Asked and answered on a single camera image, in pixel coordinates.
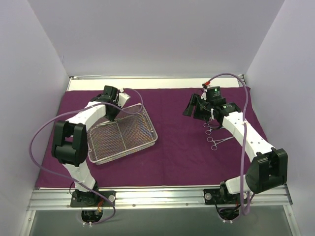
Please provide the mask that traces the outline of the steel tweezers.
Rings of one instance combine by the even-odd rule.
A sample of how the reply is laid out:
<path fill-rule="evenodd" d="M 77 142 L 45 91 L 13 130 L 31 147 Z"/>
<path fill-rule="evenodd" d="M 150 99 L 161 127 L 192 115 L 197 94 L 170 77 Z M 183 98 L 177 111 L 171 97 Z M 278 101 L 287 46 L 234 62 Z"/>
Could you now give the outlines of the steel tweezers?
<path fill-rule="evenodd" d="M 99 123 L 97 126 L 108 125 L 108 124 L 110 124 L 110 123 L 111 123 L 111 121 L 105 121 L 105 122 Z"/>

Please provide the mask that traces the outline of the steel forceps clamp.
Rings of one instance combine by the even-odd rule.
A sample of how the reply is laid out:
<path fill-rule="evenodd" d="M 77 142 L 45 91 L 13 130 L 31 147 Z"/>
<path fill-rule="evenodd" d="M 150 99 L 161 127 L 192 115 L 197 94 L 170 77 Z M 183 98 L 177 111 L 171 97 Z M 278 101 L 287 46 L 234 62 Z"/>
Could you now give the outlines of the steel forceps clamp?
<path fill-rule="evenodd" d="M 214 140 L 212 137 L 208 137 L 207 138 L 207 142 L 212 143 L 211 145 L 211 150 L 215 151 L 218 149 L 218 145 L 226 142 L 228 140 L 231 140 L 233 137 L 228 137 L 228 138 L 223 138 L 223 139 L 218 139 L 218 140 Z"/>
<path fill-rule="evenodd" d="M 223 129 L 223 127 L 211 126 L 209 123 L 204 123 L 203 127 L 206 128 L 205 134 L 211 135 L 213 131 Z"/>

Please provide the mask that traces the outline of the wire mesh instrument tray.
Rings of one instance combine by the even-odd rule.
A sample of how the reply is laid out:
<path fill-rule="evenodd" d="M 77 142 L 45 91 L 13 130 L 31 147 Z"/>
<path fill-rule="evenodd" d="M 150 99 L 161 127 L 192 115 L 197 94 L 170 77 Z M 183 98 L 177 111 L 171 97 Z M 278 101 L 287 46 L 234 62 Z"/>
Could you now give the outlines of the wire mesh instrument tray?
<path fill-rule="evenodd" d="M 87 132 L 89 161 L 101 165 L 155 144 L 157 132 L 145 107 L 140 103 L 123 108 L 120 117 L 108 125 L 100 118 Z"/>

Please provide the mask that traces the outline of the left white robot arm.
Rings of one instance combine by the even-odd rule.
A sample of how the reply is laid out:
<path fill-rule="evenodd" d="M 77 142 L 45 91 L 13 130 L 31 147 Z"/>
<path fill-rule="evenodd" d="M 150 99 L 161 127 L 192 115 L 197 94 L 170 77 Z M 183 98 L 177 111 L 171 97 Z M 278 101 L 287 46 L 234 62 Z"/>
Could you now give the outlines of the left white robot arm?
<path fill-rule="evenodd" d="M 103 92 L 76 115 L 55 123 L 52 156 L 67 169 L 75 182 L 76 197 L 88 206 L 98 203 L 99 193 L 86 161 L 89 150 L 87 132 L 101 118 L 113 121 L 129 99 L 122 88 L 105 86 Z"/>

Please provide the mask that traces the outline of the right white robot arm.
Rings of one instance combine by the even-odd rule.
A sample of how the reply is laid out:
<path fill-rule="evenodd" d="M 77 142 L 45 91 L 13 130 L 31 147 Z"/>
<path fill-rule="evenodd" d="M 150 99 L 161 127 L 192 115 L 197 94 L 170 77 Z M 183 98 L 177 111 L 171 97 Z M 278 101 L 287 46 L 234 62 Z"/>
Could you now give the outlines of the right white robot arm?
<path fill-rule="evenodd" d="M 242 170 L 238 177 L 220 184 L 218 193 L 221 201 L 229 203 L 236 198 L 236 194 L 259 194 L 286 184 L 287 152 L 268 143 L 246 120 L 235 103 L 227 103 L 225 98 L 206 101 L 194 93 L 183 115 L 204 121 L 216 120 L 241 145 L 241 158 L 249 158 L 250 166 L 247 171 Z"/>

